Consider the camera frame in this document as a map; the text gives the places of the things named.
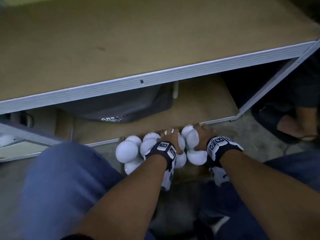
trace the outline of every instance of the black bag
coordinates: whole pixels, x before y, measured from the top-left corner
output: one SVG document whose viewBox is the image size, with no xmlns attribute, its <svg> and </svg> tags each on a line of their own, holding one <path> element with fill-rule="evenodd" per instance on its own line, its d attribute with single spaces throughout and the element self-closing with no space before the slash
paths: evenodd
<svg viewBox="0 0 320 240">
<path fill-rule="evenodd" d="M 103 122 L 127 123 L 170 109 L 171 84 L 155 85 L 57 104 L 70 114 Z"/>
</svg>

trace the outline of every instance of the cardboard sheet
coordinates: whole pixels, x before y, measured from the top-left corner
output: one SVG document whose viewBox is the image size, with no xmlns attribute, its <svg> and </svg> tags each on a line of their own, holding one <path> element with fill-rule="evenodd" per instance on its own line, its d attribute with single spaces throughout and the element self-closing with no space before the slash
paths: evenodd
<svg viewBox="0 0 320 240">
<path fill-rule="evenodd" d="M 286 0 L 51 0 L 0 30 L 0 101 L 320 38 Z"/>
<path fill-rule="evenodd" d="M 131 123 L 107 123 L 74 118 L 73 140 L 82 144 L 139 135 L 198 122 L 232 117 L 239 112 L 224 81 L 204 76 L 180 81 L 179 95 L 169 110 Z"/>
</svg>

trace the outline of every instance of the black slipper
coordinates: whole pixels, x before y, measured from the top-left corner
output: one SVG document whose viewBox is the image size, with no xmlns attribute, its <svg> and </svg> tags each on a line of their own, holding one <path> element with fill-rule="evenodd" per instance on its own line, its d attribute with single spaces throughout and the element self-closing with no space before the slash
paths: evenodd
<svg viewBox="0 0 320 240">
<path fill-rule="evenodd" d="M 280 119 L 285 115 L 294 116 L 294 110 L 290 112 L 281 112 L 275 109 L 271 105 L 265 105 L 265 103 L 258 102 L 252 106 L 251 109 L 254 119 L 266 128 L 270 133 L 276 136 L 281 141 L 287 144 L 297 144 L 300 140 L 296 137 L 283 133 L 277 130 L 277 125 Z"/>
</svg>

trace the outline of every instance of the shelf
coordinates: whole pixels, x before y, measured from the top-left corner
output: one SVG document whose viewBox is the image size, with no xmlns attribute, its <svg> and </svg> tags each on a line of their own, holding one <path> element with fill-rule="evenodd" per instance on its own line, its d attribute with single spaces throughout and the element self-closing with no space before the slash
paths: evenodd
<svg viewBox="0 0 320 240">
<path fill-rule="evenodd" d="M 173 101 L 171 109 L 135 122 L 107 123 L 74 118 L 73 140 L 82 144 L 92 144 L 122 136 L 158 131 L 171 126 L 229 118 L 238 113 L 239 110 L 222 78 L 198 77 L 179 83 L 179 96 Z M 66 127 L 68 124 L 66 121 L 70 120 L 60 117 L 56 126 L 57 131 Z"/>
<path fill-rule="evenodd" d="M 287 0 L 51 0 L 0 13 L 0 114 L 301 56 Z"/>
</svg>

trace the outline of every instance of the wrist strap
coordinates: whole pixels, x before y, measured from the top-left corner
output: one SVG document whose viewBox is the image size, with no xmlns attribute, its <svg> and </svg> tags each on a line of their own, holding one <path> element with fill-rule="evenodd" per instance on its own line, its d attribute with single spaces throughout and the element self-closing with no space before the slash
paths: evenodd
<svg viewBox="0 0 320 240">
<path fill-rule="evenodd" d="M 226 151 L 231 149 L 244 150 L 238 143 L 224 136 L 212 137 L 207 142 L 207 154 L 214 162 L 213 166 L 222 167 L 219 160 Z"/>
<path fill-rule="evenodd" d="M 151 155 L 161 155 L 167 161 L 167 168 L 169 172 L 174 168 L 175 159 L 177 157 L 177 151 L 174 145 L 169 141 L 159 141 L 157 142 L 149 151 L 146 152 L 144 160 L 146 160 Z"/>
</svg>

